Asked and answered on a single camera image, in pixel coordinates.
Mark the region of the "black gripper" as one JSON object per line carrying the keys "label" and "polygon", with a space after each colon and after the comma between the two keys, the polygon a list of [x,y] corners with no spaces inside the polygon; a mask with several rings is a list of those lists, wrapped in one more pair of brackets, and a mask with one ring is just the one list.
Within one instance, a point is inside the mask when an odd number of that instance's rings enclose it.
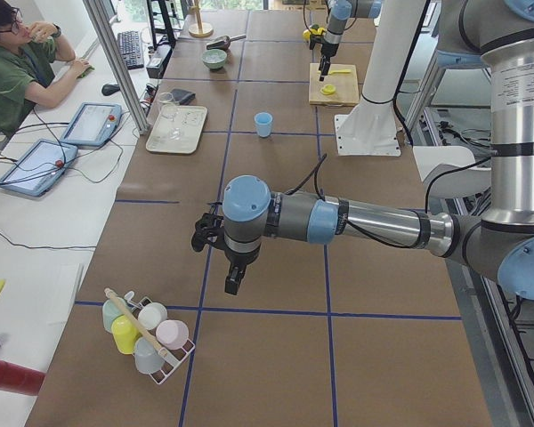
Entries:
{"label": "black gripper", "polygon": [[224,250],[224,253],[230,262],[230,269],[225,279],[224,291],[227,294],[237,294],[239,292],[241,281],[244,277],[244,271],[247,269],[249,264],[253,263],[257,259],[259,255],[259,248],[257,247],[250,252],[238,252],[227,247]]}
{"label": "black gripper", "polygon": [[320,49],[321,58],[319,65],[320,81],[324,81],[330,69],[330,58],[336,55],[336,45],[324,43]]}

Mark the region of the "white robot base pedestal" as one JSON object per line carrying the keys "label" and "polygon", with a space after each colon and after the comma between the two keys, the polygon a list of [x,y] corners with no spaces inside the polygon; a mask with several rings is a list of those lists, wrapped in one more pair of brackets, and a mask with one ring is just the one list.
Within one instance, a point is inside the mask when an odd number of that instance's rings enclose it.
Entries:
{"label": "white robot base pedestal", "polygon": [[349,114],[335,116],[339,155],[401,154],[396,138],[395,98],[428,4],[413,0],[383,2],[360,102]]}

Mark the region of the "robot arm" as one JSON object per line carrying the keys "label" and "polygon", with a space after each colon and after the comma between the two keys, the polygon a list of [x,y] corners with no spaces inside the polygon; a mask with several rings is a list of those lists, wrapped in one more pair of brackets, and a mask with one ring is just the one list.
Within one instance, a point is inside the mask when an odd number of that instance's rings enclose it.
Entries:
{"label": "robot arm", "polygon": [[224,191],[218,240],[231,263],[227,293],[239,290],[263,237],[327,244],[346,234],[425,249],[534,300],[534,1],[445,2],[439,49],[459,65],[478,54],[491,71],[489,209],[479,216],[421,213],[273,192],[239,176]]}
{"label": "robot arm", "polygon": [[336,55],[349,19],[376,18],[382,7],[379,0],[331,1],[327,30],[321,38],[320,82],[328,75],[331,59]]}

